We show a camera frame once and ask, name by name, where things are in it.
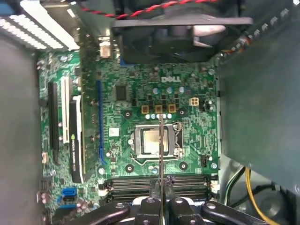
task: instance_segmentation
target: yellow wire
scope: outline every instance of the yellow wire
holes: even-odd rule
[[[255,202],[255,199],[253,197],[252,189],[251,189],[250,169],[249,168],[246,168],[246,186],[247,186],[247,191],[248,191],[250,200],[251,200],[252,204],[254,205],[255,210],[263,218],[263,220],[266,221],[267,223],[269,223],[270,225],[280,225],[280,224],[276,223],[275,221],[271,220],[270,218],[268,218],[266,215],[264,215],[263,212],[261,212],[260,209],[258,208],[258,206]]]

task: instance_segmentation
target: metal case panel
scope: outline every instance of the metal case panel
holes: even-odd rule
[[[299,9],[282,2],[248,49],[220,58],[222,152],[299,194]]]

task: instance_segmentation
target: motherboard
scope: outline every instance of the motherboard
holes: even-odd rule
[[[102,58],[86,34],[80,47],[39,56],[44,178],[37,199],[47,209],[44,221],[148,195],[158,178],[160,116],[164,174],[176,178],[176,194],[211,197],[218,174],[217,62],[126,65],[115,52]]]

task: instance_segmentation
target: cable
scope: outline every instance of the cable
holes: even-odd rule
[[[249,168],[246,168],[246,186],[247,186],[247,191],[250,197],[250,200],[255,208],[255,210],[257,211],[257,213],[261,216],[261,218],[266,221],[267,223],[269,223],[270,225],[280,225],[278,223],[276,223],[275,221],[271,220],[270,218],[268,218],[266,215],[263,214],[263,212],[260,211],[260,209],[258,208],[252,190],[251,190],[251,170]]]
[[[245,172],[245,167],[241,167],[240,169],[238,169],[238,171],[228,181],[228,183],[226,185],[224,205],[229,205],[230,195],[231,195],[231,191],[233,189],[233,186],[241,178],[241,176],[244,174],[244,172]]]
[[[106,16],[106,17],[109,17],[109,18],[116,18],[117,20],[120,20],[120,19],[124,19],[124,18],[128,18],[128,17],[135,17],[135,16],[138,16],[138,15],[143,14],[143,13],[149,13],[149,12],[155,10],[155,9],[158,9],[158,8],[168,8],[170,6],[183,5],[183,4],[190,3],[190,2],[203,3],[203,2],[216,2],[216,1],[218,1],[218,0],[177,0],[177,1],[169,1],[169,2],[159,4],[159,5],[150,6],[148,8],[143,9],[143,10],[138,10],[138,11],[133,12],[131,14],[121,14],[121,15],[115,15],[115,14],[111,14],[111,13],[105,13],[105,12],[102,12],[102,11],[90,9],[90,8],[85,7],[82,4],[82,2],[77,2],[77,3],[78,3],[78,5],[80,6],[80,9],[83,12],[89,12],[89,13],[96,14],[96,15],[103,15],[103,16]]]
[[[274,185],[272,185],[272,184],[258,185],[252,189],[252,193],[253,193],[253,195],[256,195],[266,189],[271,189],[273,187],[274,187]],[[242,203],[246,202],[248,199],[249,199],[249,195],[245,195],[241,199],[237,200],[235,203],[230,204],[229,206],[231,208],[235,208],[235,207],[241,205]]]

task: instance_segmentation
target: blue pci express slot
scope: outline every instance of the blue pci express slot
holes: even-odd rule
[[[102,82],[97,82],[97,93],[98,93],[98,117],[99,117],[99,134],[100,134],[100,144],[99,144],[99,156],[102,164],[106,165],[104,160],[104,131],[103,131],[103,100],[102,100]]]

